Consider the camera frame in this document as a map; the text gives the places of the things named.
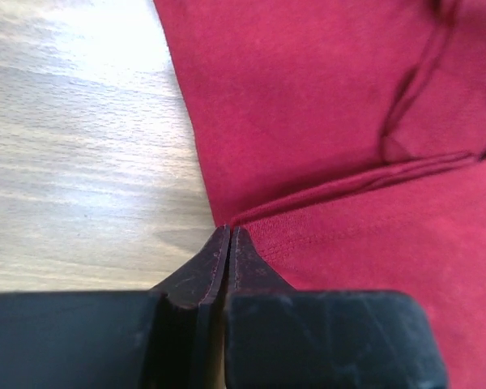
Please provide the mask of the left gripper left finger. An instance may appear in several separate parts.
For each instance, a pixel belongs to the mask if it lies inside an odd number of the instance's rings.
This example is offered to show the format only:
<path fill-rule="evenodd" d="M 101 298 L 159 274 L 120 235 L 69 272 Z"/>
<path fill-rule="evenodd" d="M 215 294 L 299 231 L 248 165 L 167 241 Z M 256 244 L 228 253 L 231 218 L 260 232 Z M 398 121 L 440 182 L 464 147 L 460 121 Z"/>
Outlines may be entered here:
<path fill-rule="evenodd" d="M 151 291 L 161 293 L 172 306 L 183 309 L 212 303 L 224 281 L 229 247 L 230 227 L 217 228 L 192 259 Z"/>

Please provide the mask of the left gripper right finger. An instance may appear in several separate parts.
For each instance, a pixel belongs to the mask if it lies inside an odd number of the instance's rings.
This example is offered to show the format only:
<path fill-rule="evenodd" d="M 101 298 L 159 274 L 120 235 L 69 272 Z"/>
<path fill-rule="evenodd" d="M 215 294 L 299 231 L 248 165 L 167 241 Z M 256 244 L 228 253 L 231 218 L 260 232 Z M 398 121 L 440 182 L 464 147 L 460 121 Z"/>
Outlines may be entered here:
<path fill-rule="evenodd" d="M 228 256 L 228 293 L 290 293 L 295 289 L 257 252 L 249 232 L 236 227 Z"/>

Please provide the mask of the dark red t shirt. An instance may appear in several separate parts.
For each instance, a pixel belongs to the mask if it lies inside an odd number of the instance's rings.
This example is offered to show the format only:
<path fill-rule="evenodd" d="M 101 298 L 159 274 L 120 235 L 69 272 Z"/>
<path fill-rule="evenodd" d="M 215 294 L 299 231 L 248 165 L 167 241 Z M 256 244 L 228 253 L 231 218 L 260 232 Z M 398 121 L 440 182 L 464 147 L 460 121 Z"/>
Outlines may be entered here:
<path fill-rule="evenodd" d="M 217 225 L 299 289 L 397 289 L 486 388 L 486 1 L 158 1 Z"/>

